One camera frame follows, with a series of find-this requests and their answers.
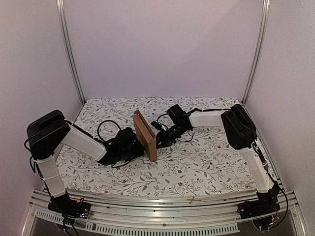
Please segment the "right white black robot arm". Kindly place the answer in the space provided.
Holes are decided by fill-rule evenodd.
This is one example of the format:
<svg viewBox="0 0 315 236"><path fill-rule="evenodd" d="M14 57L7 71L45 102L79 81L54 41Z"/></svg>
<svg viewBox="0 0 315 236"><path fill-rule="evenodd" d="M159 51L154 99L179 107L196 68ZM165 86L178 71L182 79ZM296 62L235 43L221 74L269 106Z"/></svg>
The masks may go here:
<svg viewBox="0 0 315 236"><path fill-rule="evenodd" d="M265 214L270 210L280 192L278 183L269 172L267 161L258 146L256 127L249 115L240 104L227 109L194 108L185 112L178 104L167 110L166 115L173 121L170 128L160 122L152 121L152 126L158 130L156 147L166 148L175 143L185 132L196 127L218 126L224 129L228 144L239 151L246 161L254 178L257 200L254 210Z"/></svg>

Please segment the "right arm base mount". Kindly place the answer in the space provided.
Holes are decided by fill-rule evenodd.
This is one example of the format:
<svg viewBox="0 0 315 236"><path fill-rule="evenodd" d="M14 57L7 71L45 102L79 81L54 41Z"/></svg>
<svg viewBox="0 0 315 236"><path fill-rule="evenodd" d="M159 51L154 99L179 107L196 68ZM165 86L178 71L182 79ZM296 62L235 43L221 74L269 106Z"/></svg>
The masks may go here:
<svg viewBox="0 0 315 236"><path fill-rule="evenodd" d="M258 193L255 201L245 201L238 204L237 212L241 219L257 217L280 210L278 198L268 193Z"/></svg>

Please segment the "floral patterned table cloth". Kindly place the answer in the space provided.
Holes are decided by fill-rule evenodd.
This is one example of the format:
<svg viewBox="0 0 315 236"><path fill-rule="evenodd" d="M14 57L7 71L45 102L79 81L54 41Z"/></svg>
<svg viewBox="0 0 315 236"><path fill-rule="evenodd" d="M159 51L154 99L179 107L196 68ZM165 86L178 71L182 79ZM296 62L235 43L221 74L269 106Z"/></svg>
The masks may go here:
<svg viewBox="0 0 315 236"><path fill-rule="evenodd" d="M158 120L171 126L172 121L165 113L175 104L190 111L229 108L237 103L235 98L90 99L75 123L93 136L101 135L108 140L119 128L133 127L132 115L136 110L148 123ZM159 149L155 162L143 156L112 168L64 146L56 164L66 188L96 194L168 198L256 190L246 161L228 144L224 130L218 126L185 133L172 146Z"/></svg>

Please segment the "right aluminium frame post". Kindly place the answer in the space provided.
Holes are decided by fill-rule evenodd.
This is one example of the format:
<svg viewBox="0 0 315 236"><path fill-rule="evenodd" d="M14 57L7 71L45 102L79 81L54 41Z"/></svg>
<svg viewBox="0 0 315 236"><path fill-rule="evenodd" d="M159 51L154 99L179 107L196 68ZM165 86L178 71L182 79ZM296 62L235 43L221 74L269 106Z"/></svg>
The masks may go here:
<svg viewBox="0 0 315 236"><path fill-rule="evenodd" d="M250 72L249 72L249 77L248 77L245 91L242 97L243 105L246 105L249 99L253 82L255 79L255 75L258 69L258 64L259 64L259 60L260 60L260 56L261 56L261 52L263 48L263 43L264 43L264 37L265 37L267 24L268 24L270 4L271 4L270 0L263 1L262 13L261 13L260 25L259 25L259 31L258 31L258 38L257 38L256 46L255 46L255 51L254 51L254 56L253 56Z"/></svg>

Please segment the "aluminium frame post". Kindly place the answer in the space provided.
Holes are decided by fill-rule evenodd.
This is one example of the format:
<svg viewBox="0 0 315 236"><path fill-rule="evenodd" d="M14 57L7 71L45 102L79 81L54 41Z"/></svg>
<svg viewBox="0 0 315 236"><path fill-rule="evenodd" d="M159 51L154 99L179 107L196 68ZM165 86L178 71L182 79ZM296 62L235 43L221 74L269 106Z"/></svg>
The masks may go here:
<svg viewBox="0 0 315 236"><path fill-rule="evenodd" d="M270 4L271 4L270 0L263 1L262 13L261 13L260 25L259 25L259 31L258 31L258 38L257 38L256 46L255 46L255 51L254 51L254 56L253 56L250 72L249 72L249 77L248 77L245 91L242 97L243 105L246 105L249 99L253 82L255 79L255 75L258 69L258 64L259 64L259 60L260 60L260 56L261 56L261 52L263 48L263 43L264 43L264 37L265 37L267 24L268 24Z"/></svg>
<svg viewBox="0 0 315 236"><path fill-rule="evenodd" d="M79 74L78 74L78 70L77 70L77 66L75 63L75 58L74 58L74 54L73 54L73 50L71 46L70 35L69 35L69 30L68 30L67 20L66 20L66 12L65 12L65 7L64 7L64 0L56 0L56 6L57 6L57 13L59 17L63 43L65 47L65 52L66 52L70 72L72 75L72 79L74 82L74 86L76 88L78 98L81 104L84 105L86 103L86 98L84 96L83 88L81 85L81 81L79 78Z"/></svg>

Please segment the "left aluminium frame post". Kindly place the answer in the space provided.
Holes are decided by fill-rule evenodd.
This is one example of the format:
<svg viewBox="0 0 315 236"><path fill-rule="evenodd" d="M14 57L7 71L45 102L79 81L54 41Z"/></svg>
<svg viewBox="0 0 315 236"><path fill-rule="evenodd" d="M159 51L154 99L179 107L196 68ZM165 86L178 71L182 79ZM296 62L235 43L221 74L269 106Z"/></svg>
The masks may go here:
<svg viewBox="0 0 315 236"><path fill-rule="evenodd" d="M65 12L65 7L64 7L64 0L56 0L56 6L57 6L57 13L59 17L63 43L65 47L65 52L66 52L70 72L72 75L72 79L74 82L74 86L76 88L78 98L81 104L84 105L86 103L86 98L84 96L83 88L81 85L81 81L79 78L79 74L78 74L78 70L77 70L77 66L75 63L75 58L74 58L74 54L73 54L73 50L71 46L70 35L69 35L69 30L68 30L67 20L66 20L66 12Z"/></svg>

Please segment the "brown cardboard paper box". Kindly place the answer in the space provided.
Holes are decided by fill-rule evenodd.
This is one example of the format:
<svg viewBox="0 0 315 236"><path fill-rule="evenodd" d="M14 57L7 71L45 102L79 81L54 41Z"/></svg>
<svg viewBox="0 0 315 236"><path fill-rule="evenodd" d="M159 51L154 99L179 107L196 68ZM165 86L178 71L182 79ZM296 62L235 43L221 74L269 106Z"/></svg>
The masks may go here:
<svg viewBox="0 0 315 236"><path fill-rule="evenodd" d="M157 161L156 135L139 110L133 113L133 124L138 140L145 148L151 162Z"/></svg>

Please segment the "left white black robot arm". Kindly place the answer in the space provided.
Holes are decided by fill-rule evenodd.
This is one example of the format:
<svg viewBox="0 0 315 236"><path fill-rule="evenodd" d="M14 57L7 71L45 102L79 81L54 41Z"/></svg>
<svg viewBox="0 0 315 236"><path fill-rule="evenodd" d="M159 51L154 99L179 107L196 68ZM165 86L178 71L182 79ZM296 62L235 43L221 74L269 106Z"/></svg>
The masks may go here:
<svg viewBox="0 0 315 236"><path fill-rule="evenodd" d="M65 119L60 110L53 110L32 122L27 127L24 147L31 153L34 168L52 197L54 205L62 213L70 213L72 200L68 199L66 189L54 160L55 149L65 145L89 157L98 164L115 168L118 162L130 161L144 155L145 148L132 128L119 128L116 136L109 140L95 138L82 128Z"/></svg>

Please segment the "aluminium front rail base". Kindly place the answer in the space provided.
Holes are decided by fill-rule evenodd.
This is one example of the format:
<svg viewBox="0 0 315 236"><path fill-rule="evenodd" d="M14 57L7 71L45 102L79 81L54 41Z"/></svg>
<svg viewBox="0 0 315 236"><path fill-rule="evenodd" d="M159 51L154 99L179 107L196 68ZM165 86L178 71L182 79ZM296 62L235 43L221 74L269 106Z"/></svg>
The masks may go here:
<svg viewBox="0 0 315 236"><path fill-rule="evenodd" d="M69 190L72 199L84 198L92 214L76 219L81 233L130 236L206 236L243 233L249 227L254 235L309 236L302 211L293 191L279 196L284 221L267 231L254 227L253 219L242 219L238 205L256 199L254 191L197 197L148 198L96 194Z"/></svg>

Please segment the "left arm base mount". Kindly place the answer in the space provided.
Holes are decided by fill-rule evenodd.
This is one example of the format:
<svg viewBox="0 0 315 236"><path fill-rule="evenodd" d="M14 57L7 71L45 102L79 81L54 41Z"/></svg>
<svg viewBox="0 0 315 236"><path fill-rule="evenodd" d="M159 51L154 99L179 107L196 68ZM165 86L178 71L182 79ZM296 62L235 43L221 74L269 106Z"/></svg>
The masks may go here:
<svg viewBox="0 0 315 236"><path fill-rule="evenodd" d="M73 200L68 194L60 197L51 197L48 209L71 218L87 218L91 214L91 204L84 198Z"/></svg>

